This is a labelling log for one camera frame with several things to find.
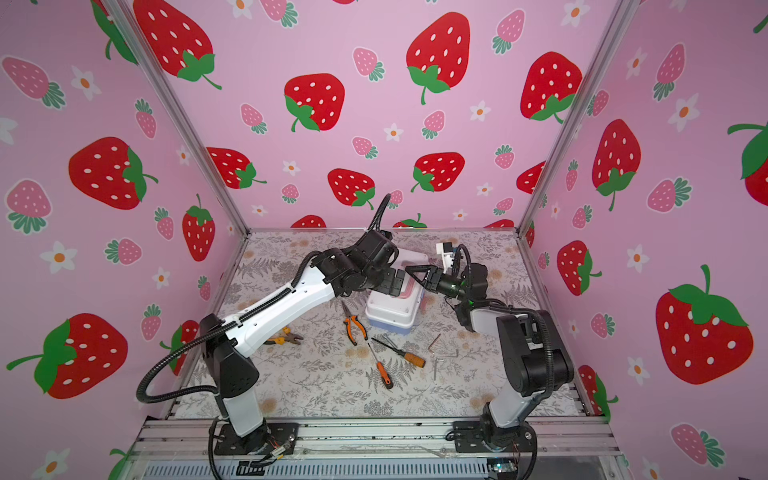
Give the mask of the white lid blue tool box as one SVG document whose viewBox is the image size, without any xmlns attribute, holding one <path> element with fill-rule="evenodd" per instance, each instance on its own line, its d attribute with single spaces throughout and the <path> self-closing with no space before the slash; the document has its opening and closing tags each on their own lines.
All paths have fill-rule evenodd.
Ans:
<svg viewBox="0 0 768 480">
<path fill-rule="evenodd" d="M 372 292 L 366 303 L 365 315 L 370 324 L 392 333 L 408 335 L 414 327 L 415 319 L 423 299 L 421 285 L 405 272 L 410 265 L 424 265 L 429 258 L 424 253 L 400 250 L 393 268 L 403 273 L 404 278 L 400 294 L 397 297 Z"/>
</svg>

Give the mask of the orange handled pliers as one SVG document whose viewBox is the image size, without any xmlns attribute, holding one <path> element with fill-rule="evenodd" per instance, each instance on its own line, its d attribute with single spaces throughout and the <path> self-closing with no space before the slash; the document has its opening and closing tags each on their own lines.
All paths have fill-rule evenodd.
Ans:
<svg viewBox="0 0 768 480">
<path fill-rule="evenodd" d="M 360 322 L 358 317 L 351 312 L 351 310 L 348 308 L 348 306 L 344 301 L 341 302 L 341 306 L 344 313 L 344 325 L 346 329 L 346 335 L 349 341 L 351 342 L 351 344 L 353 346 L 358 345 L 357 338 L 355 337 L 356 331 L 359 331 L 362 334 L 362 339 L 365 342 L 368 342 L 367 329 Z"/>
</svg>

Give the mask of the orange screwdriver short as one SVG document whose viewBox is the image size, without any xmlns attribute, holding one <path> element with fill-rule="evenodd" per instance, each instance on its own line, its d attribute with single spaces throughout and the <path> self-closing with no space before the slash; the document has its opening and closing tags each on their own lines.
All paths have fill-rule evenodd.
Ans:
<svg viewBox="0 0 768 480">
<path fill-rule="evenodd" d="M 411 352 L 405 351 L 403 349 L 400 349 L 397 346 L 393 345 L 391 342 L 388 342 L 388 341 L 385 341 L 385 340 L 380 340 L 380 339 L 375 338 L 375 337 L 372 337 L 372 340 L 374 342 L 376 342 L 376 343 L 378 343 L 378 344 L 388 348 L 389 350 L 393 351 L 394 353 L 396 353 L 397 355 L 402 357 L 405 361 L 407 361 L 411 365 L 414 365 L 415 367 L 424 368 L 425 365 L 426 365 L 426 360 L 424 358 L 422 358 L 422 357 L 420 357 L 420 356 L 418 356 L 418 355 L 416 355 L 414 353 L 411 353 Z"/>
</svg>

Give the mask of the yellow handled pliers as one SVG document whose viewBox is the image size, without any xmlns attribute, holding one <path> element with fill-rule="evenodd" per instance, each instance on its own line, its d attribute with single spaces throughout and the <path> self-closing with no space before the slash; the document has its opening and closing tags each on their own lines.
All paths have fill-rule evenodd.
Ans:
<svg viewBox="0 0 768 480">
<path fill-rule="evenodd" d="M 264 344 L 265 345 L 285 345 L 285 344 L 300 345 L 303 340 L 304 340 L 304 337 L 302 335 L 294 333 L 290 327 L 284 327 L 281 329 L 280 332 L 278 332 L 277 334 L 267 339 L 264 342 Z"/>
</svg>

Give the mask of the orange screwdriver long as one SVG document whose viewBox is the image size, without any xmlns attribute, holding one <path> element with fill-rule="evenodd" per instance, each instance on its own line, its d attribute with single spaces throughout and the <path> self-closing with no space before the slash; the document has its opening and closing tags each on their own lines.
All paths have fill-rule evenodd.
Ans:
<svg viewBox="0 0 768 480">
<path fill-rule="evenodd" d="M 382 380 L 383 385 L 385 386 L 386 389 L 391 390 L 394 387 L 393 380 L 391 379 L 391 377 L 390 377 L 388 371 L 386 370 L 384 364 L 381 361 L 379 361 L 378 358 L 376 357 L 376 354 L 375 354 L 373 348 L 369 347 L 369 349 L 371 350 L 372 356 L 373 356 L 374 361 L 376 363 L 377 371 L 378 371 L 378 373 L 380 375 L 380 378 Z"/>
</svg>

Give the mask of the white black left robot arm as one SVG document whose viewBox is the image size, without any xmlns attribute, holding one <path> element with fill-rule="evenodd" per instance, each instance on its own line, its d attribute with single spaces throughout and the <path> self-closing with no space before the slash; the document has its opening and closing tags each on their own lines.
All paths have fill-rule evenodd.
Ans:
<svg viewBox="0 0 768 480">
<path fill-rule="evenodd" d="M 205 317 L 198 338 L 168 354 L 145 374 L 136 390 L 137 400 L 155 404 L 210 393 L 220 414 L 209 428 L 207 451 L 231 446 L 235 454 L 263 452 L 257 467 L 270 465 L 282 449 L 274 444 L 259 406 L 259 371 L 252 355 L 293 320 L 334 298 L 366 290 L 399 294 L 403 275 L 392 266 L 398 254 L 391 233 L 375 228 L 349 247 L 309 252 L 293 279 L 272 294 L 223 319 L 214 314 Z M 203 349 L 212 384 L 148 393 L 149 384 L 164 367 L 196 347 Z"/>
</svg>

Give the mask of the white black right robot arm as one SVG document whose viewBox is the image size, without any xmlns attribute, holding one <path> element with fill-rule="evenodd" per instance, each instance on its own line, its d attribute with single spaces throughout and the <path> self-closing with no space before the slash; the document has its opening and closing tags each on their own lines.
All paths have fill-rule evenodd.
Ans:
<svg viewBox="0 0 768 480">
<path fill-rule="evenodd" d="M 488 269 L 472 261 L 463 244 L 453 249 L 447 268 L 411 265 L 404 271 L 424 290 L 455 299 L 451 308 L 460 325 L 500 345 L 506 384 L 478 419 L 454 422 L 445 439 L 458 453 L 529 453 L 524 468 L 516 458 L 498 460 L 490 471 L 492 479 L 528 479 L 538 459 L 538 437 L 527 418 L 575 374 L 551 314 L 489 297 Z"/>
</svg>

